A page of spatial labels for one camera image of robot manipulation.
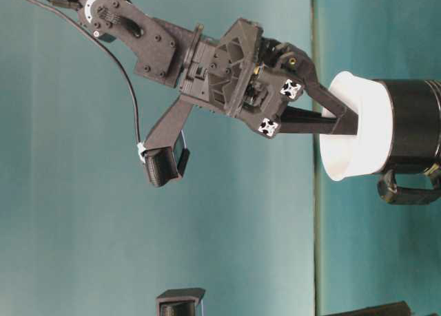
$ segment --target mug handle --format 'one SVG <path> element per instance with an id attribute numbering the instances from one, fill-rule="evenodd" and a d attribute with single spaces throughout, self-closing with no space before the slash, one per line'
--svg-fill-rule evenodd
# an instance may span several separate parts
<path id="1" fill-rule="evenodd" d="M 380 197 L 389 204 L 430 204 L 441 197 L 440 176 L 441 170 L 425 173 L 430 178 L 433 189 L 411 189 L 399 187 L 395 179 L 395 171 L 390 169 L 383 173 L 377 184 Z"/>

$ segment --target teal wall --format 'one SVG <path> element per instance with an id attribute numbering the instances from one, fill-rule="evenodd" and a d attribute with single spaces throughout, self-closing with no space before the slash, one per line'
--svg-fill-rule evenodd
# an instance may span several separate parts
<path id="1" fill-rule="evenodd" d="M 343 70 L 367 78 L 441 79 L 439 0 L 314 0 L 325 85 Z M 319 164 L 320 315 L 405 300 L 441 312 L 441 202 L 390 206 L 377 176 L 332 182 Z M 424 185 L 401 178 L 403 185 Z"/>
<path id="2" fill-rule="evenodd" d="M 216 37 L 247 17 L 311 49 L 310 0 L 133 2 Z M 269 142 L 194 110 L 185 179 L 154 189 L 112 62 L 21 0 L 0 12 L 0 315 L 153 315 L 186 286 L 207 289 L 209 316 L 313 315 L 311 136 Z M 131 71 L 134 55 L 110 48 Z M 146 135 L 177 93 L 133 82 Z"/>

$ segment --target white paper cup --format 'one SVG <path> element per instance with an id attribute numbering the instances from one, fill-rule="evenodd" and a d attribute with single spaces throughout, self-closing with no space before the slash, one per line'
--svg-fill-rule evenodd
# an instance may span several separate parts
<path id="1" fill-rule="evenodd" d="M 380 171 L 391 151 L 393 114 L 389 93 L 379 82 L 341 72 L 329 91 L 358 114 L 356 136 L 320 135 L 325 171 L 332 180 Z M 327 109 L 322 115 L 334 117 Z"/>

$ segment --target black cylinder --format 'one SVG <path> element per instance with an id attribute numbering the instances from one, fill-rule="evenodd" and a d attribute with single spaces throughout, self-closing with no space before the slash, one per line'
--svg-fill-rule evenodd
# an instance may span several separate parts
<path id="1" fill-rule="evenodd" d="M 393 112 L 393 137 L 381 170 L 422 173 L 440 161 L 441 83 L 381 80 Z"/>

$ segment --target black cable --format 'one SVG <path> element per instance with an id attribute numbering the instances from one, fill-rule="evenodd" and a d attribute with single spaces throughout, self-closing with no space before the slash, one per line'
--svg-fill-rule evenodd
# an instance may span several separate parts
<path id="1" fill-rule="evenodd" d="M 121 71 L 122 75 L 124 76 L 124 79 L 127 82 L 127 86 L 129 88 L 130 96 L 132 96 L 133 110 L 134 110 L 135 139 L 136 139 L 136 144 L 139 144 L 141 142 L 141 133 L 139 130 L 138 101 L 136 100 L 136 94 L 133 89 L 132 82 L 130 81 L 130 78 L 127 75 L 121 62 L 114 56 L 113 53 L 111 53 L 111 51 L 109 49 L 107 49 L 103 44 L 98 42 L 93 36 L 88 34 L 82 27 L 80 27 L 80 25 L 78 23 L 73 21 L 66 14 L 62 13 L 62 11 L 57 10 L 56 8 L 48 6 L 44 3 L 41 3 L 40 1 L 37 1 L 37 0 L 25 0 L 25 1 L 28 1 L 29 3 L 32 3 L 36 6 L 39 6 L 40 8 L 44 8 L 45 10 L 51 11 L 52 13 L 55 13 L 57 16 L 61 17 L 62 19 L 66 20 L 69 24 L 73 25 L 85 38 L 89 39 L 96 46 L 98 46 L 101 50 L 103 50 L 108 56 L 110 56 L 110 58 L 112 58 L 112 60 L 115 62 L 115 64 L 118 66 L 119 70 Z"/>
<path id="2" fill-rule="evenodd" d="M 53 6 L 58 6 L 59 8 L 72 8 L 73 10 L 78 10 L 81 8 L 81 4 L 75 1 L 68 0 L 46 0 Z"/>

